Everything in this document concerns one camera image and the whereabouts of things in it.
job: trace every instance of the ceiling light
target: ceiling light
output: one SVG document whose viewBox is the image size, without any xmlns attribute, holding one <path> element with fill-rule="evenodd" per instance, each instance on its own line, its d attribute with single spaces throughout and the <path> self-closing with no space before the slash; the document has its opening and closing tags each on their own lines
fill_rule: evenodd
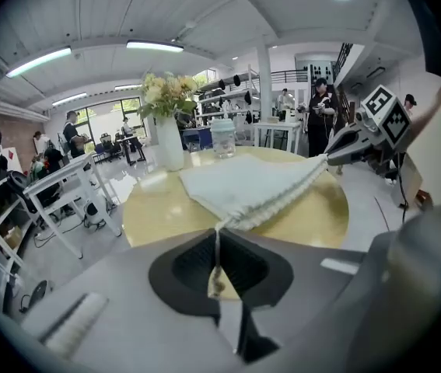
<svg viewBox="0 0 441 373">
<path fill-rule="evenodd" d="M 22 73 L 28 71 L 31 68 L 35 68 L 38 65 L 45 64 L 46 62 L 52 61 L 53 59 L 64 57 L 65 55 L 70 55 L 71 53 L 72 53 L 72 49 L 70 47 L 66 47 L 61 50 L 57 50 L 52 53 L 43 55 L 42 57 L 34 59 L 33 61 L 27 62 L 26 64 L 23 64 L 18 68 L 9 71 L 5 75 L 8 76 L 9 78 L 13 78 L 17 75 L 21 75 Z"/>
<path fill-rule="evenodd" d="M 83 98 L 84 96 L 87 96 L 87 93 L 81 92 L 80 94 L 77 94 L 76 96 L 69 96 L 68 98 L 60 99 L 59 101 L 52 103 L 52 106 L 58 106 L 58 105 L 61 105 L 62 103 L 67 103 L 68 101 L 72 101 L 74 99 Z"/>
<path fill-rule="evenodd" d="M 146 50 L 161 50 L 180 53 L 184 50 L 182 46 L 167 43 L 153 43 L 151 41 L 128 41 L 127 48 L 141 48 Z"/>
<path fill-rule="evenodd" d="M 117 85 L 115 86 L 115 91 L 118 90 L 128 90 L 128 89 L 137 89 L 138 87 L 141 87 L 142 84 L 129 84 L 129 85 Z"/>
</svg>

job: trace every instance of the plastic container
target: plastic container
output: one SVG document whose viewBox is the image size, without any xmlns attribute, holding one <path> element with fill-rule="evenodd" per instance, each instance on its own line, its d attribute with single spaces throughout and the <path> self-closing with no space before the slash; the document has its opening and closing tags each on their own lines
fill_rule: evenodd
<svg viewBox="0 0 441 373">
<path fill-rule="evenodd" d="M 212 121 L 213 151 L 217 157 L 224 159 L 236 154 L 234 133 L 236 128 L 231 119 L 215 119 Z"/>
</svg>

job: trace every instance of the round table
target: round table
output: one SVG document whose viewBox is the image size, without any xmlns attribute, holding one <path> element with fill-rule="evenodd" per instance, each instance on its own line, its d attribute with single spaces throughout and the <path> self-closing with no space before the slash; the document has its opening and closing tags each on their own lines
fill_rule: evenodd
<svg viewBox="0 0 441 373">
<path fill-rule="evenodd" d="M 270 148 L 236 147 L 236 154 L 250 153 L 268 162 L 305 159 Z M 211 149 L 185 152 L 184 168 L 217 161 Z M 236 181 L 249 181 L 239 178 Z M 124 230 L 131 246 L 141 246 L 170 236 L 213 228 L 219 219 L 189 198 L 178 172 L 159 168 L 133 189 L 124 206 Z M 258 235 L 311 246 L 338 248 L 348 228 L 348 202 L 338 181 L 322 173 L 313 185 L 270 220 L 252 229 Z"/>
</svg>

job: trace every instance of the white floor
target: white floor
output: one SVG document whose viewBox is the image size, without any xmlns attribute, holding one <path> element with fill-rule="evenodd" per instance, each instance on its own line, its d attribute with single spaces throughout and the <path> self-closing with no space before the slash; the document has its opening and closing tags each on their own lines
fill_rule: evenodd
<svg viewBox="0 0 441 373">
<path fill-rule="evenodd" d="M 102 176 L 111 182 L 122 203 L 113 211 L 112 215 L 118 224 L 122 222 L 123 203 L 127 200 L 134 185 L 140 178 L 156 168 L 153 148 L 144 148 L 144 151 L 148 159 L 147 162 L 138 162 L 132 167 L 127 164 L 125 159 L 103 162 L 98 165 Z M 299 153 L 306 155 L 307 151 L 306 137 L 303 137 Z M 335 168 L 329 168 L 329 171 L 338 179 L 348 200 L 348 233 L 342 248 L 366 251 L 373 237 L 387 230 L 387 225 L 377 203 L 383 210 L 390 230 L 397 229 L 401 225 L 402 210 L 395 207 L 390 198 L 392 186 L 387 185 L 384 179 L 375 175 L 367 164 L 356 163 L 345 166 L 341 176 L 335 174 Z M 417 214 L 417 210 L 408 211 L 407 218 L 414 214 Z M 60 229 L 66 231 L 74 228 L 79 222 L 77 216 L 73 215 L 62 220 Z M 25 288 L 20 290 L 14 298 L 10 298 L 6 305 L 7 313 L 18 321 L 24 317 L 19 312 L 21 297 L 23 294 L 30 295 L 40 280 L 49 279 L 54 282 L 56 288 L 59 288 L 96 261 L 109 254 L 129 249 L 125 234 L 117 238 L 108 228 L 96 231 L 94 228 L 87 229 L 80 225 L 67 232 L 67 237 L 73 245 L 82 249 L 83 259 L 78 260 L 56 237 L 45 244 L 37 242 L 38 246 L 44 244 L 41 248 L 37 248 L 33 234 L 39 230 L 33 228 L 31 232 L 31 236 L 25 240 L 26 245 L 22 246 L 22 249 L 25 264 L 34 272 L 33 278 L 29 278 L 24 270 L 19 270 L 19 274 L 25 281 Z M 50 234 L 51 230 L 48 228 L 40 234 L 39 239 L 45 239 Z M 23 304 L 28 305 L 27 298 Z"/>
</svg>

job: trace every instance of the white vase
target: white vase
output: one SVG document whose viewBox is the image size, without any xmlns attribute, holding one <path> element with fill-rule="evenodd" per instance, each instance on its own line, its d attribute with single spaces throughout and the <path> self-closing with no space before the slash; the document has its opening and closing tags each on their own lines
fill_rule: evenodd
<svg viewBox="0 0 441 373">
<path fill-rule="evenodd" d="M 159 144 L 159 163 L 169 171 L 184 167 L 184 150 L 177 122 L 173 117 L 156 118 L 156 135 Z"/>
</svg>

